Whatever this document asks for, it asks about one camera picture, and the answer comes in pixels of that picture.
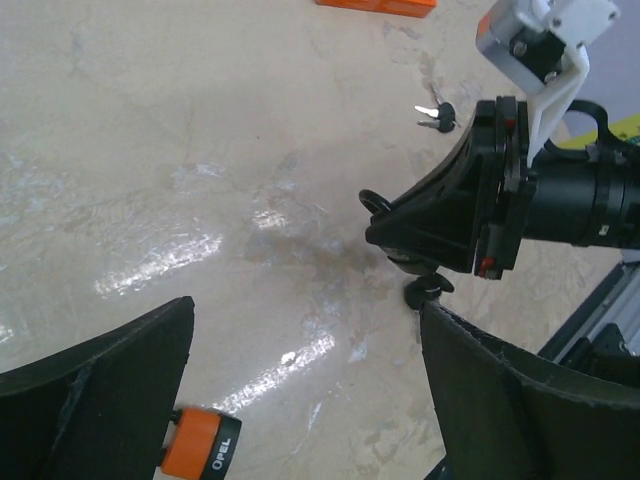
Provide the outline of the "black Kaijing padlock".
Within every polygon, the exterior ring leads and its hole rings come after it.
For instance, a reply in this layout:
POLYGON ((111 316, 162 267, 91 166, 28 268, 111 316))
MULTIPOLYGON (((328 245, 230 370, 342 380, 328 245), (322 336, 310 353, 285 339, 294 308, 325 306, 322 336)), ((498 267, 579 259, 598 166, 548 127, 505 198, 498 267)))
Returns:
POLYGON ((378 247, 391 263, 405 273, 430 276, 440 268, 436 261, 419 253, 416 247, 406 246, 406 235, 400 228, 383 225, 384 220, 397 209, 392 202, 370 189, 361 190, 358 198, 370 213, 369 225, 364 231, 368 244, 378 247))

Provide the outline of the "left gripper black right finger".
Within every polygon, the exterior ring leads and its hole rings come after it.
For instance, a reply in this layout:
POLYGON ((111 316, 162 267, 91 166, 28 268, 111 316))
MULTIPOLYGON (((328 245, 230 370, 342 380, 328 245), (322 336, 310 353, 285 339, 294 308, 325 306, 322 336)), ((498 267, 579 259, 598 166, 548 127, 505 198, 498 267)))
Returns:
POLYGON ((436 302, 422 355, 453 479, 636 479, 639 391, 558 365, 436 302))

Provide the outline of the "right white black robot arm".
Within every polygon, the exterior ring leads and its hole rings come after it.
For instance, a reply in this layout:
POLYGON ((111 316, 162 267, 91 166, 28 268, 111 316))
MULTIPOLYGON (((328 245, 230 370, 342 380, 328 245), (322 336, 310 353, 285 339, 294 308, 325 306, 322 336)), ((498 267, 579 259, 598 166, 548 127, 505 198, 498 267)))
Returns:
POLYGON ((637 249, 639 148, 613 134, 600 105, 570 108, 595 120, 594 142, 547 142, 529 157, 527 105, 478 102, 453 150, 412 188, 393 201, 360 193, 366 241, 412 275, 443 267, 491 280, 514 267, 523 240, 637 249))

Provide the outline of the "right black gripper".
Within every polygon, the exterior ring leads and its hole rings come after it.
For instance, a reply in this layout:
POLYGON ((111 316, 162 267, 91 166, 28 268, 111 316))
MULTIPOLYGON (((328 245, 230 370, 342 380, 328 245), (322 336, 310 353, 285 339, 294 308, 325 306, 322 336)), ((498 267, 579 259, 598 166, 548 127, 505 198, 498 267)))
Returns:
POLYGON ((488 102, 481 100, 453 150, 390 201, 397 209, 383 222, 400 228, 406 246, 440 267, 486 280, 499 280, 515 267, 537 188, 528 165, 527 104, 512 96, 497 98, 494 125, 497 165, 489 189, 488 102))

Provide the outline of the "black key bunch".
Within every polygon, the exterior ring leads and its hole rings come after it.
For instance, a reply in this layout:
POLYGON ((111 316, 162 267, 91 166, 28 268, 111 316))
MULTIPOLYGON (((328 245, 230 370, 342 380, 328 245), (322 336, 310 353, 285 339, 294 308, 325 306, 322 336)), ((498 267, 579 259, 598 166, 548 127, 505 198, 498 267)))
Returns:
POLYGON ((433 272, 410 281, 403 289, 405 304, 418 311, 424 302, 435 301, 443 293, 453 293, 454 285, 443 275, 433 272))

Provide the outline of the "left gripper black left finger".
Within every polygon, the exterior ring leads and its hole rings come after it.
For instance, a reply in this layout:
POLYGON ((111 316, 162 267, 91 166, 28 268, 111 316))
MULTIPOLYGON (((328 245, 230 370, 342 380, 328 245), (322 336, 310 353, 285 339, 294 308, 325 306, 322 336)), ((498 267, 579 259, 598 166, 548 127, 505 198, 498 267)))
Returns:
POLYGON ((193 332, 180 297, 2 373, 2 478, 152 478, 193 332))

